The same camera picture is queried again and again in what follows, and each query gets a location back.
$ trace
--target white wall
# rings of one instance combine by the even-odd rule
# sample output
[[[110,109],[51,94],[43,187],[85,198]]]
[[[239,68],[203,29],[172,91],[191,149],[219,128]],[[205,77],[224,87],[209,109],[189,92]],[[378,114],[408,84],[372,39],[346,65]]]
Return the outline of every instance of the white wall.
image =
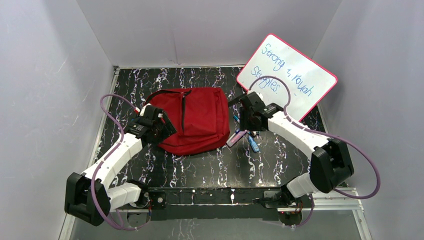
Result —
[[[363,201],[373,238],[424,239],[424,2],[344,0],[313,59],[339,79],[321,101],[329,131],[380,170],[380,192]],[[368,194],[373,171],[351,154],[351,182]]]
[[[113,67],[75,0],[0,1],[1,239],[52,240]]]
[[[342,0],[77,0],[115,66],[245,64],[275,33],[312,56]]]

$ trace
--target red border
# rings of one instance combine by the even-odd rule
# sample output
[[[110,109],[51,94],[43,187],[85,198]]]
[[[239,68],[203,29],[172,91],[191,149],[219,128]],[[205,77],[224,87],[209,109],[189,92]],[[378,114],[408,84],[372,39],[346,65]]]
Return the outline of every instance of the red border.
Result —
[[[300,119],[304,119],[304,117],[306,115],[308,115],[308,113],[321,101],[321,99],[323,99],[323,97],[325,95],[327,95],[331,89],[333,89],[333,87],[336,85],[336,83],[338,82],[337,76],[334,75],[333,73],[331,73],[330,71],[328,71],[327,69],[323,68],[321,65],[319,65],[317,62],[315,62],[314,60],[310,59],[308,56],[306,56],[305,54],[303,54],[302,52],[300,52],[299,50],[297,50],[296,48],[294,48],[293,46],[291,46],[290,44],[288,44],[286,41],[284,41],[283,39],[279,38],[277,35],[275,35],[274,33],[270,33],[268,34],[263,41],[259,44],[259,46],[257,47],[256,51],[254,51],[253,55],[250,57],[249,61],[247,61],[247,63],[244,65],[246,66],[253,58],[253,56],[255,55],[255,53],[259,50],[259,48],[261,47],[261,45],[265,42],[265,39],[267,39],[270,35],[276,37],[277,39],[279,39],[281,42],[287,44],[290,48],[294,49],[296,52],[302,54],[302,56],[304,56],[305,58],[309,59],[311,62],[313,62],[314,64],[316,64],[318,67],[320,67],[321,69],[323,69],[324,71],[326,71],[327,73],[329,73],[331,76],[335,77],[335,83],[328,89],[328,91],[307,111],[307,113]],[[237,83],[244,89],[244,90],[248,90],[247,88],[245,88],[240,82],[239,82],[239,75],[243,72],[245,68],[243,67],[243,69],[240,71],[240,73],[237,75],[237,77],[235,78]]]

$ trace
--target black marble table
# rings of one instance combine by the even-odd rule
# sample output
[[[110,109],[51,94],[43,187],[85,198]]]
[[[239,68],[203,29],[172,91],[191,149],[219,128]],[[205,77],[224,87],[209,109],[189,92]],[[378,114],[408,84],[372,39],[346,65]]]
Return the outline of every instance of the black marble table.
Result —
[[[151,93],[160,89],[220,87],[228,100],[243,93],[236,83],[240,67],[121,69],[114,93],[141,107]],[[125,126],[131,120],[131,107],[113,98],[111,114]],[[228,109],[231,134],[238,123],[238,105]],[[310,128],[324,131],[318,108],[303,120]],[[118,139],[118,128],[107,119],[98,146],[101,157]],[[247,137],[229,148],[223,146],[206,153],[175,156],[150,147],[125,165],[112,182],[118,186],[134,179],[149,187],[275,187],[308,171],[307,157],[283,137],[261,132],[255,137],[260,152],[250,149]]]

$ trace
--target robotic arm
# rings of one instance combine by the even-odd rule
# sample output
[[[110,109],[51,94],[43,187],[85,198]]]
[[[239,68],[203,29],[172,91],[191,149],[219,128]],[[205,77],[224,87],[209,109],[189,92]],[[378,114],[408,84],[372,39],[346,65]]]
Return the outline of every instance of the robotic arm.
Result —
[[[307,126],[299,122],[296,122],[297,125],[304,129],[294,126],[280,106],[274,103],[266,106],[256,92],[250,92],[237,100],[242,103],[240,130],[274,132],[300,149],[311,161],[310,172],[292,179],[272,197],[266,197],[264,193],[262,199],[253,199],[253,204],[260,203],[266,208],[274,208],[276,203],[278,206],[289,206],[306,194],[318,191],[329,193],[354,173],[346,143],[304,131]],[[120,186],[109,186],[124,165],[139,153],[143,146],[157,145],[176,132],[162,109],[150,104],[144,106],[140,114],[125,128],[122,143],[116,142],[102,158],[81,174],[74,172],[68,177],[65,212],[94,226],[100,225],[104,219],[96,209],[91,191],[95,191],[105,215],[126,204],[147,206],[154,192],[149,192],[143,183],[129,180]],[[105,156],[116,145],[119,147],[105,161]],[[101,162],[104,163],[96,174],[95,189],[91,189],[91,180]]]

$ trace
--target white board with red border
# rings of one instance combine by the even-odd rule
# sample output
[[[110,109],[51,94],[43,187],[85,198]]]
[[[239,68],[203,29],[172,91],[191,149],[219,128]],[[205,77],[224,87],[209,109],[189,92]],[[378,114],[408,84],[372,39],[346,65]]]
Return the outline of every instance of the white board with red border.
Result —
[[[283,80],[290,89],[291,102],[287,113],[300,121],[334,87],[337,77],[288,43],[269,34],[237,76],[246,90],[261,76]],[[261,93],[266,105],[283,107],[288,100],[286,88],[277,80],[264,78],[252,89]]]

